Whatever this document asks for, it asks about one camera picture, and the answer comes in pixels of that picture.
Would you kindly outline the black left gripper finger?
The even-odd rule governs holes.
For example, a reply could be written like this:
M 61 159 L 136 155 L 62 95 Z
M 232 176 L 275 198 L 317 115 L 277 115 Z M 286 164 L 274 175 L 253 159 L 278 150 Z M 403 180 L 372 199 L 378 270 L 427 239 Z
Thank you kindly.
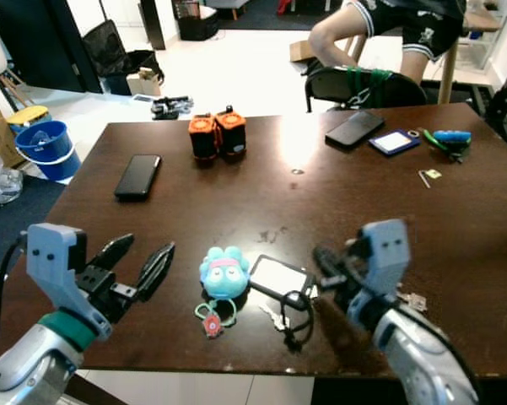
M 140 278 L 135 286 L 135 300 L 146 302 L 155 294 L 160 283 L 167 278 L 175 257 L 175 242 L 162 246 L 141 267 Z
M 114 266 L 128 253 L 133 243 L 133 233 L 126 233 L 125 235 L 110 240 L 110 242 L 107 242 L 102 250 L 99 251 L 99 254 L 95 255 L 94 259 L 91 259 L 91 265 L 94 267 L 102 267 L 102 269 L 108 271 L 113 270 Z

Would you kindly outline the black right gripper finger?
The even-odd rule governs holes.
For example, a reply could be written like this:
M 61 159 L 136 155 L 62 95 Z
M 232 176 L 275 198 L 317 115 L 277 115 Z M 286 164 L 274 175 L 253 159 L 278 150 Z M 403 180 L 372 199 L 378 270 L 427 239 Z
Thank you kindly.
M 349 275 L 348 265 L 344 257 L 333 248 L 316 246 L 312 250 L 312 258 L 317 263 L 322 275 Z
M 337 296 L 356 294 L 356 273 L 345 267 L 341 273 L 334 273 L 320 278 L 319 290 L 322 293 L 333 292 Z

